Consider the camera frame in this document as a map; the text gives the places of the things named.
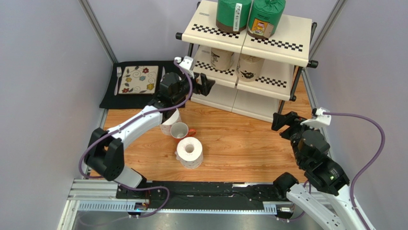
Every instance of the shelf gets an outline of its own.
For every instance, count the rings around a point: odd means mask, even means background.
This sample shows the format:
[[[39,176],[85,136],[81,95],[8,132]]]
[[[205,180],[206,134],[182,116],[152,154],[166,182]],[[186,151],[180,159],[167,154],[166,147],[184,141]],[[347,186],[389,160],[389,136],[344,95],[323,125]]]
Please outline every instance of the shelf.
[[[237,89],[288,101],[293,68],[287,63],[265,60],[260,77],[252,82],[238,80]]]
[[[215,84],[208,96],[193,94],[191,101],[231,112],[237,91],[237,89]]]
[[[306,67],[312,20],[283,14],[269,39],[246,36],[241,53]]]
[[[232,112],[272,123],[278,107],[278,99],[238,90]]]
[[[225,33],[215,25],[217,3],[201,1],[193,18],[184,31],[181,40],[189,43],[219,48],[240,53],[247,30],[239,33]]]
[[[283,14],[278,28],[269,39],[257,39],[239,33],[225,33],[216,24],[217,3],[201,1],[181,36],[182,41],[248,54],[268,60],[306,67],[312,20]]]
[[[215,83],[229,88],[235,88],[238,77],[235,74],[238,64],[239,54],[234,54],[234,62],[229,70],[220,71],[211,66],[211,48],[200,46],[194,57],[195,63],[194,72],[204,73],[208,79],[215,80]]]

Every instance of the white sticker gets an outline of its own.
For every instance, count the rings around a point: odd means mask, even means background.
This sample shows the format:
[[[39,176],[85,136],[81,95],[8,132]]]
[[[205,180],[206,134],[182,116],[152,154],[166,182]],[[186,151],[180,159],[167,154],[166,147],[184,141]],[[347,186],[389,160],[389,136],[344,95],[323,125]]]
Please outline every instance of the white sticker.
[[[239,20],[241,19],[241,9],[242,9],[242,4],[241,3],[235,4],[234,29],[233,29],[233,31],[238,31],[239,30]]]

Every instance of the orange handle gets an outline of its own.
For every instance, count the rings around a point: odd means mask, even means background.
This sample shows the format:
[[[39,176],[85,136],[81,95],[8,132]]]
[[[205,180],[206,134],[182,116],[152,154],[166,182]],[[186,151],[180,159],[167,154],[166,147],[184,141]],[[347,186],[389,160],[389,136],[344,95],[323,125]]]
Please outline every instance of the orange handle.
[[[197,130],[190,128],[187,133],[187,137],[194,137],[197,134]]]

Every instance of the wooden table surface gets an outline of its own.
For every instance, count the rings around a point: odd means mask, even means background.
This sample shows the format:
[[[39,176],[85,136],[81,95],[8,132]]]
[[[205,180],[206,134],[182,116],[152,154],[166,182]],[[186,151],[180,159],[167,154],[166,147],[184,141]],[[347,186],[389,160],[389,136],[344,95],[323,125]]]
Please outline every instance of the wooden table surface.
[[[296,102],[286,102],[283,113],[309,118],[311,108],[303,81]],[[109,110],[105,129],[137,114],[140,109]],[[188,101],[180,109],[182,122],[197,129],[204,161],[196,169],[184,168],[174,154],[176,143],[155,127],[125,150],[125,163],[148,180],[273,182],[284,172],[305,181],[288,140],[271,130],[271,123]]]

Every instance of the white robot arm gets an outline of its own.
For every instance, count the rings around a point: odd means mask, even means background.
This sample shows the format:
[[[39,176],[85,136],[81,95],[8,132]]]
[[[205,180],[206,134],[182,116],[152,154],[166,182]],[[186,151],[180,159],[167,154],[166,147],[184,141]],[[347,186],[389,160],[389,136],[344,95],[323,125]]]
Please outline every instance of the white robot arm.
[[[313,198],[289,173],[284,173],[274,184],[280,188],[283,197],[301,207],[323,229],[363,230],[365,226],[351,203],[349,179],[340,165],[327,156],[330,145],[318,130],[314,130],[330,125],[331,116],[324,115],[324,112],[329,111],[324,108],[314,109],[314,117],[309,120],[294,112],[275,114],[272,130],[277,131],[284,125],[289,125],[280,135],[291,141],[297,165],[305,170],[309,182],[330,202],[337,215]],[[357,200],[355,201],[364,220],[374,230]]]
[[[215,84],[214,80],[208,80],[204,74],[193,73],[195,64],[193,58],[176,57],[175,62],[184,70],[183,72],[187,73],[187,76],[182,78],[176,73],[165,74],[159,90],[140,113],[107,131],[98,128],[92,133],[89,145],[108,133],[114,133],[98,143],[84,158],[85,163],[106,180],[136,188],[142,182],[143,176],[125,166],[124,150],[139,136],[173,115],[176,105],[185,101],[184,98],[189,94],[190,81],[187,78],[191,78],[192,92],[204,96],[209,94]]]

